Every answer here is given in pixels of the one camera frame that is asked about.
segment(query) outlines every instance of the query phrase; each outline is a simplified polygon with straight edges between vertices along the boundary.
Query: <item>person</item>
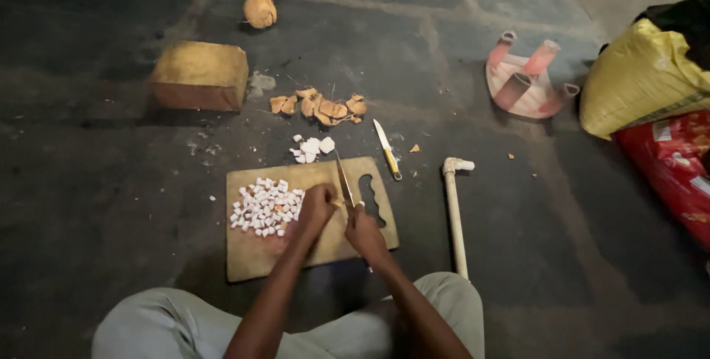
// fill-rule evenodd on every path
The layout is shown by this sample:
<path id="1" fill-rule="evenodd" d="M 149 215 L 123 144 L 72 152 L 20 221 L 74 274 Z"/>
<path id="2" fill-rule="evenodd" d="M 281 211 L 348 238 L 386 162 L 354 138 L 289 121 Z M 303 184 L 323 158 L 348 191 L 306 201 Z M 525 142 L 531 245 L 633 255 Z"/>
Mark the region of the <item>person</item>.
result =
<path id="1" fill-rule="evenodd" d="M 92 356 L 114 358 L 476 358 L 484 357 L 476 289 L 453 273 L 412 283 L 387 250 L 375 219 L 355 208 L 345 237 L 392 295 L 305 333 L 284 333 L 303 261 L 334 212 L 333 185 L 308 189 L 292 239 L 244 318 L 177 289 L 122 300 L 94 334 Z"/>

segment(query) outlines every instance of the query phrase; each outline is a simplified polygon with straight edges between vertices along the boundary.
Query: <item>wooden cutting board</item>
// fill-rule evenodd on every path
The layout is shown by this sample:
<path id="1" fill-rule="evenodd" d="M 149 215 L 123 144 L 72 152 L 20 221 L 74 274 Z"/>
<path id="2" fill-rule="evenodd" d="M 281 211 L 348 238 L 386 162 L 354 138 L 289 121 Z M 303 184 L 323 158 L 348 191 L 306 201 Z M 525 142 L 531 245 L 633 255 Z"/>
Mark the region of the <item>wooden cutting board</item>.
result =
<path id="1" fill-rule="evenodd" d="M 366 174 L 372 175 L 370 186 L 375 192 L 375 201 L 379 206 L 380 217 L 385 220 L 386 226 L 380 228 L 385 237 L 389 250 L 399 246 L 397 227 L 390 207 L 390 200 L 385 191 L 385 185 L 377 170 L 375 160 L 371 156 L 343 159 L 343 171 L 348 179 L 353 200 L 361 200 L 359 180 Z M 270 178 L 278 181 L 286 180 L 289 190 L 306 190 L 319 183 L 333 183 L 339 197 L 343 196 L 338 180 L 338 169 L 335 161 L 314 162 L 312 164 L 298 164 L 291 166 L 277 166 L 266 169 L 251 169 L 248 171 L 235 171 L 226 174 L 226 217 L 232 215 L 232 203 L 241 201 L 240 187 L 254 184 L 256 178 Z M 297 222 L 291 222 L 288 227 L 297 227 Z M 333 217 L 323 229 L 323 233 L 316 243 L 311 254 L 303 264 L 304 267 L 316 264 L 331 263 L 358 256 L 355 249 L 345 240 L 345 227 L 347 213 L 345 208 L 335 211 Z M 257 236 L 254 229 L 243 232 L 241 228 L 231 228 L 231 222 L 226 222 L 226 274 L 229 282 L 241 282 L 255 277 L 263 277 L 271 272 L 273 265 L 281 255 L 288 243 L 288 228 L 285 237 Z"/>

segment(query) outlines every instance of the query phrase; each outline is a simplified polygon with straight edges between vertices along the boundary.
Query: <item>grey pants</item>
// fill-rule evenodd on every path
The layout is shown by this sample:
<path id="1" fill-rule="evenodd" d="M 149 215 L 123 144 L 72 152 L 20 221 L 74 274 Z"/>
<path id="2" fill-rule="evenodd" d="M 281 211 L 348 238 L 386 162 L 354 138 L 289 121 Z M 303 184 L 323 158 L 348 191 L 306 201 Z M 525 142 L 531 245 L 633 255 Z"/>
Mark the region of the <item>grey pants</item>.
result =
<path id="1" fill-rule="evenodd" d="M 475 359 L 484 357 L 483 306 L 458 274 L 428 274 L 414 285 Z M 156 288 L 122 300 L 99 325 L 94 359 L 221 358 L 241 318 L 186 291 Z M 284 333 L 277 358 L 389 358 L 405 324 L 391 297 L 306 333 Z"/>

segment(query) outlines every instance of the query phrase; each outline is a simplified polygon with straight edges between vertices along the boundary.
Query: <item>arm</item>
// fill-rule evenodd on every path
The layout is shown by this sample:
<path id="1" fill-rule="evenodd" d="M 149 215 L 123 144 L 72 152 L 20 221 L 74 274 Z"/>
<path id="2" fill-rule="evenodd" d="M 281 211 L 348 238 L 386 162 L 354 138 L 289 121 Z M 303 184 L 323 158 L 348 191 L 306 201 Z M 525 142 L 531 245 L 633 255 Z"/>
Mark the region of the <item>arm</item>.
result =
<path id="1" fill-rule="evenodd" d="M 225 359 L 276 356 L 298 273 L 311 246 L 333 215 L 330 201 L 335 195 L 335 188 L 330 184 L 319 184 L 306 191 L 293 238 L 229 341 Z"/>
<path id="2" fill-rule="evenodd" d="M 365 213 L 363 206 L 355 207 L 355 214 L 345 229 L 345 237 L 384 278 L 397 308 L 408 318 L 433 358 L 472 358 L 444 318 L 397 265 L 387 251 L 375 219 Z"/>

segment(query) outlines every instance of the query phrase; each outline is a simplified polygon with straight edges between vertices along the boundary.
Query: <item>red bag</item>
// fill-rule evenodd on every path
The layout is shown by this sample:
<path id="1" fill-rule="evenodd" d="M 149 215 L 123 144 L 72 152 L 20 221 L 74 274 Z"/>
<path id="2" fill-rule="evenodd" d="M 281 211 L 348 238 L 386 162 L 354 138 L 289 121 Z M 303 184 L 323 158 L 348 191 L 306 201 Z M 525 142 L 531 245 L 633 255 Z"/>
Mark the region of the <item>red bag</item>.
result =
<path id="1" fill-rule="evenodd" d="M 710 111 L 649 122 L 614 134 L 673 216 L 710 251 Z"/>

